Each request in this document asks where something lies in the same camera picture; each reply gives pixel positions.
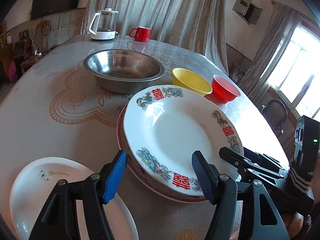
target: curtain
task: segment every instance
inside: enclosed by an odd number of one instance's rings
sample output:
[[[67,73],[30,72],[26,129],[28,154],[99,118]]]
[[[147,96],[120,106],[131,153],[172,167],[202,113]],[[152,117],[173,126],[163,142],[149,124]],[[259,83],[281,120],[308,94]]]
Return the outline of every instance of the curtain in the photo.
[[[268,77],[287,48],[301,15],[291,7],[273,2],[273,12],[251,67],[237,84],[257,105],[270,85]]]
[[[116,30],[152,28],[151,39],[206,56],[228,74],[224,9],[226,0],[89,0],[81,33],[91,13],[104,8],[119,11]]]

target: electrical box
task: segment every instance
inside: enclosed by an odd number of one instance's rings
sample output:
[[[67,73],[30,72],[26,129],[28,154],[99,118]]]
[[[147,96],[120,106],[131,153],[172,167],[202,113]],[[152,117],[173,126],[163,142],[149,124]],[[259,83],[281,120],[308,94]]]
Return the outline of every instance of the electrical box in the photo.
[[[247,24],[257,24],[262,9],[257,8],[252,0],[236,0],[232,10],[236,12]]]

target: red bowl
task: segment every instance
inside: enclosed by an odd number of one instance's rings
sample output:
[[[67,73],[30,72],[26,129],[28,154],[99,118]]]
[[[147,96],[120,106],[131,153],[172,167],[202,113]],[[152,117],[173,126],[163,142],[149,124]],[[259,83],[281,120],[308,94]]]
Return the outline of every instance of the red bowl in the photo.
[[[223,77],[213,75],[212,96],[214,96],[219,102],[230,102],[237,97],[241,96],[239,90]]]

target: window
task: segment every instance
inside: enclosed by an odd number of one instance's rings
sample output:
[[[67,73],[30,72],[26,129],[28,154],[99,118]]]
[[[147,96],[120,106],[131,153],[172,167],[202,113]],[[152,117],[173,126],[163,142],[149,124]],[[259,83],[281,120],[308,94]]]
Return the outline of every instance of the window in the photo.
[[[305,27],[295,29],[269,84],[298,116],[320,121],[320,40]]]

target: bowl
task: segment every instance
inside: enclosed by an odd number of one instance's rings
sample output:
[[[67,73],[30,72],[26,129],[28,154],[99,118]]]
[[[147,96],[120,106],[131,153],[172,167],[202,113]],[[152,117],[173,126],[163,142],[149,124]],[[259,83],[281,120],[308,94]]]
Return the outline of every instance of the bowl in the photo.
[[[105,90],[130,94],[149,86],[164,74],[163,65],[140,52],[125,49],[107,49],[90,54],[84,68],[93,74]]]
[[[174,68],[172,70],[172,84],[189,89],[201,96],[212,92],[210,84],[198,74],[184,68]]]
[[[241,96],[239,90],[225,78],[213,75],[212,95],[221,103],[233,101]]]

